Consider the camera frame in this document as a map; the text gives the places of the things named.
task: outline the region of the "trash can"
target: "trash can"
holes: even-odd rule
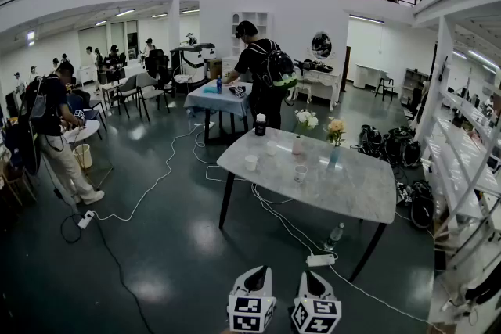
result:
[[[81,168],[90,168],[92,166],[91,147],[84,143],[73,149],[73,156],[77,159]]]

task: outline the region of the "white sneaker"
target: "white sneaker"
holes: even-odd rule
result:
[[[86,205],[90,205],[91,203],[97,202],[104,198],[104,191],[95,191],[89,198],[82,198]]]

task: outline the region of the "round mirror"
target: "round mirror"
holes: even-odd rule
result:
[[[332,43],[325,32],[319,32],[313,37],[312,52],[317,59],[326,59],[332,52]]]

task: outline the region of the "white bookshelf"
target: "white bookshelf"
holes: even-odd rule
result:
[[[238,56],[245,45],[235,38],[236,28],[242,21],[250,21],[258,29],[261,38],[272,39],[272,14],[268,12],[233,12],[232,14],[232,52],[231,56]]]

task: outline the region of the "paper cup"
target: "paper cup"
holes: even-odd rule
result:
[[[258,158],[254,155],[245,156],[245,168],[249,171],[256,170],[258,164]]]
[[[276,153],[276,145],[277,143],[275,141],[268,141],[266,144],[266,152],[270,156],[275,156]]]
[[[308,173],[308,168],[300,164],[299,166],[296,166],[294,173],[294,180],[296,182],[303,182],[305,180],[306,173]]]

